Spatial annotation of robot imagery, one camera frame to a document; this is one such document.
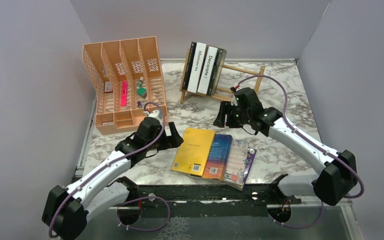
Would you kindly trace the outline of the yellow book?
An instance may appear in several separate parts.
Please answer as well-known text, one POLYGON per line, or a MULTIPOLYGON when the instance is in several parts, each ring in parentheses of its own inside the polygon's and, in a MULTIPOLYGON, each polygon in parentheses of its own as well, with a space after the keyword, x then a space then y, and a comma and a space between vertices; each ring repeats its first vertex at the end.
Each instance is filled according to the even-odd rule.
POLYGON ((216 135, 215 130, 186 128, 171 170, 201 177, 216 135))

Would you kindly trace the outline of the blue orange book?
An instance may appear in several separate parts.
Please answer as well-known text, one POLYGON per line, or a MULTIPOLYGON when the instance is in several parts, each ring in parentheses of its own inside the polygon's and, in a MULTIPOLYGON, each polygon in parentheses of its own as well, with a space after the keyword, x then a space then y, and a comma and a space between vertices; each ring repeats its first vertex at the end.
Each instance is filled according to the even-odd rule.
POLYGON ((233 137, 227 134, 216 134, 202 177, 210 180, 221 180, 229 158, 233 137))

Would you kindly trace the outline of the white Afternoon tea book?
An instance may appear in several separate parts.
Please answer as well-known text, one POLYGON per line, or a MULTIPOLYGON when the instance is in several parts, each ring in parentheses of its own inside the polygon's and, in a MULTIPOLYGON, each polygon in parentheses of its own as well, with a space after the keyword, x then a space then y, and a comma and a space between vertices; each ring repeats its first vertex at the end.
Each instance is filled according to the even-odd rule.
POLYGON ((201 76, 202 66, 207 51, 207 45, 205 43, 197 42, 192 62, 192 67, 189 76, 189 82, 187 91, 190 93, 196 93, 201 76))

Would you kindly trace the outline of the dark green book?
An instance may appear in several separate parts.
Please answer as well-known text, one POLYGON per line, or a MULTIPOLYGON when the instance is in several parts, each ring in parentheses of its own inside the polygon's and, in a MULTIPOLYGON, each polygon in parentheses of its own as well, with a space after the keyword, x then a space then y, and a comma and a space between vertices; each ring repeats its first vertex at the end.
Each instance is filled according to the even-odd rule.
POLYGON ((214 66, 210 76, 209 86, 206 93, 207 96, 212 96, 216 92, 226 54, 227 50, 224 48, 219 48, 217 50, 214 66))

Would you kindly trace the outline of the white Decorate Furniture book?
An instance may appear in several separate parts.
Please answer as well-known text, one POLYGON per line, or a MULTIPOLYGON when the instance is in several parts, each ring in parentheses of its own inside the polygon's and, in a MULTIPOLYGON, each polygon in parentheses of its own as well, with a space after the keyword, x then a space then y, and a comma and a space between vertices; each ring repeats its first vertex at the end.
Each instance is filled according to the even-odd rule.
POLYGON ((201 72, 199 85, 197 92, 200 94, 206 95, 210 86, 210 80, 212 77, 214 66, 216 65, 216 60, 218 58, 219 49, 214 46, 209 46, 207 48, 206 57, 203 63, 203 69, 201 72))

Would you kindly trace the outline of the black Moon and Sixpence book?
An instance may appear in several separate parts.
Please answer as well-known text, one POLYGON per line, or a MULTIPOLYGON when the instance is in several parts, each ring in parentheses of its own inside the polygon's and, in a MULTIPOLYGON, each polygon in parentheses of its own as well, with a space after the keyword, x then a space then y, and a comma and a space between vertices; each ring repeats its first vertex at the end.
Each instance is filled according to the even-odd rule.
POLYGON ((184 71, 183 83, 181 85, 182 90, 188 89, 188 84, 189 84, 189 79, 190 79, 191 70, 192 70, 192 66, 193 66, 193 60, 194 60, 194 56, 195 56, 196 46, 197 46, 197 43, 195 41, 192 41, 190 48, 189 48, 189 55, 187 58, 187 62, 185 64, 186 69, 184 71))

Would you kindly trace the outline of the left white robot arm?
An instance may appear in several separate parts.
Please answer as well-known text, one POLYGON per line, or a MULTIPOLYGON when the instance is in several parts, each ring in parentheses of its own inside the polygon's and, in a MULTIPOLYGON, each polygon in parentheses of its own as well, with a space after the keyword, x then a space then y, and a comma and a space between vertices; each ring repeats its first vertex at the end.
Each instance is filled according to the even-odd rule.
POLYGON ((68 186, 56 185, 47 196, 41 220, 48 226, 50 238, 76 239, 87 223, 105 209, 137 200, 135 183, 116 178, 146 158, 149 151, 178 148, 183 139, 174 122, 169 122, 166 134, 165 119, 146 116, 137 130, 121 140, 111 154, 95 169, 68 186))

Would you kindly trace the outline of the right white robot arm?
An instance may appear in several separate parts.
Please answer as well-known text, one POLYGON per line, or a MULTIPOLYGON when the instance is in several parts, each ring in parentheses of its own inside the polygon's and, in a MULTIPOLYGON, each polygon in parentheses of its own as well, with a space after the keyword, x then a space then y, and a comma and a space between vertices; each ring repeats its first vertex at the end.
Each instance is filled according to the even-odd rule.
POLYGON ((231 101, 222 101, 213 125, 220 128, 249 125, 256 134, 261 133, 292 150, 315 171, 278 177, 268 190, 269 199, 276 204, 292 196, 311 196, 335 206, 358 183, 356 157, 351 151, 340 152, 300 131, 278 109, 264 108, 252 88, 242 88, 231 101))

